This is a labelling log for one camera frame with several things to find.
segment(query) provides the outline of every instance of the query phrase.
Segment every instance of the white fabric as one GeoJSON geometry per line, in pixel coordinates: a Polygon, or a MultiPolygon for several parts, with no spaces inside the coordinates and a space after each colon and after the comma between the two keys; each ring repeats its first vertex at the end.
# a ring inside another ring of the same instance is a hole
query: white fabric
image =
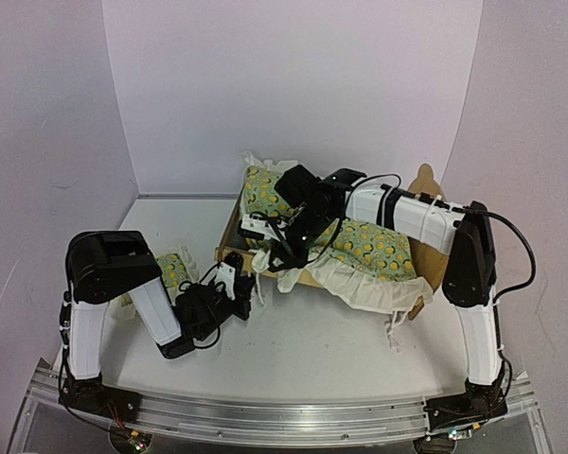
{"type": "MultiPolygon", "coordinates": [[[[252,252],[255,253],[253,271],[259,276],[269,268],[270,252],[263,250],[252,252]]],[[[317,255],[317,253],[310,254],[310,260],[317,255]]],[[[341,298],[348,306],[389,315],[390,319],[385,322],[384,327],[389,348],[396,353],[400,352],[400,344],[394,337],[395,328],[406,320],[419,296],[423,297],[426,305],[434,296],[432,288],[423,277],[402,282],[381,281],[326,254],[309,263],[305,270],[318,284],[332,295],[341,298]]],[[[282,293],[290,292],[302,272],[303,270],[299,269],[280,271],[277,274],[277,289],[282,293]]]]}

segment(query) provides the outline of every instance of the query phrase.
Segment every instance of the white wall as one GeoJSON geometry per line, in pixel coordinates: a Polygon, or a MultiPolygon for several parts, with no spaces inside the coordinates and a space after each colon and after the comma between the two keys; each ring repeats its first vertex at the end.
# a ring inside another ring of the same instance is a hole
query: white wall
{"type": "Polygon", "coordinates": [[[136,195],[100,0],[0,0],[0,452],[59,347],[69,239],[136,195]]]}
{"type": "MultiPolygon", "coordinates": [[[[539,277],[501,305],[504,343],[524,356],[555,452],[568,452],[568,1],[486,2],[443,186],[532,243],[539,277]]],[[[517,240],[495,240],[502,284],[524,279],[517,240]]]]}
{"type": "Polygon", "coordinates": [[[232,193],[246,149],[441,177],[480,0],[103,2],[142,193],[232,193]]]}

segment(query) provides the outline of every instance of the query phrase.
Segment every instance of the green patterned fabric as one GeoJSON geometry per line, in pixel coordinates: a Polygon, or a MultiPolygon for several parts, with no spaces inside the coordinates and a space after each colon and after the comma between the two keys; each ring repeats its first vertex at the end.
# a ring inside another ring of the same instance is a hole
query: green patterned fabric
{"type": "MultiPolygon", "coordinates": [[[[270,217],[290,218],[294,210],[275,191],[280,173],[249,166],[243,189],[246,213],[259,211],[270,217]]],[[[336,227],[333,222],[311,248],[319,253],[328,243],[336,227]]],[[[264,246],[247,239],[251,248],[264,246]]],[[[348,264],[357,271],[365,272],[383,281],[406,281],[415,279],[417,273],[410,255],[408,237],[392,232],[376,224],[346,219],[339,236],[327,253],[348,264]]]]}
{"type": "Polygon", "coordinates": [[[179,287],[182,282],[191,281],[178,253],[165,253],[155,259],[162,269],[162,280],[166,288],[179,287]]]}

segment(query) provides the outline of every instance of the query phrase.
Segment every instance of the robotic arm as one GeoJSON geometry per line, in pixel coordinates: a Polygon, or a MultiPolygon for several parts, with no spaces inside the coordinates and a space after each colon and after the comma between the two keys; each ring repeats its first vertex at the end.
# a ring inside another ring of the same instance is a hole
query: robotic arm
{"type": "Polygon", "coordinates": [[[431,399],[425,409],[431,432],[458,423],[482,423],[506,413],[501,390],[505,369],[498,313],[493,304],[495,251],[486,207],[469,207],[427,194],[415,195],[387,184],[353,185],[363,173],[339,169],[321,180],[302,166],[281,177],[278,194],[295,209],[288,223],[260,213],[245,215],[243,236],[272,239],[270,271],[303,268],[315,240],[339,219],[372,222],[428,244],[450,257],[443,292],[459,315],[468,358],[463,394],[431,399]]]}
{"type": "Polygon", "coordinates": [[[231,315],[247,320],[255,283],[241,276],[242,257],[230,254],[208,284],[189,284],[174,304],[162,282],[162,270],[139,232],[86,232],[75,236],[65,258],[68,291],[60,315],[62,370],[60,400],[121,422],[136,418],[140,395],[104,386],[99,352],[103,320],[111,300],[129,293],[160,353],[178,358],[198,346],[231,315]],[[61,385],[62,373],[66,380],[61,385]]]}

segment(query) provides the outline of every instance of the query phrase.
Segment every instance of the cardboard box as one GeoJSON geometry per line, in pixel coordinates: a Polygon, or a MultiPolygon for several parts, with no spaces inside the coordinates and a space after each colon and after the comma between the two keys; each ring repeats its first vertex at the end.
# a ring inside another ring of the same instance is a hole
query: cardboard box
{"type": "MultiPolygon", "coordinates": [[[[444,196],[442,188],[434,180],[434,171],[432,168],[423,164],[417,173],[417,177],[408,187],[408,190],[420,194],[421,192],[430,194],[432,196],[441,195],[444,196]]],[[[245,271],[252,272],[252,261],[254,254],[248,251],[248,246],[246,240],[238,235],[238,226],[240,224],[240,200],[241,193],[238,197],[236,205],[232,211],[229,221],[223,232],[221,242],[219,247],[215,251],[215,259],[219,262],[232,252],[239,253],[244,259],[243,269],[245,271]]],[[[417,271],[418,276],[423,276],[434,291],[436,291],[439,286],[441,286],[444,280],[444,273],[446,271],[446,266],[448,265],[448,256],[439,253],[431,246],[422,244],[416,240],[410,239],[410,250],[413,256],[413,265],[417,271]]],[[[262,275],[267,277],[276,278],[275,273],[265,271],[262,275]]],[[[298,280],[299,284],[311,287],[321,288],[311,274],[308,271],[303,271],[298,280]]],[[[420,310],[425,306],[422,297],[417,299],[417,303],[413,307],[413,310],[408,315],[410,320],[413,320],[420,310]]]]}

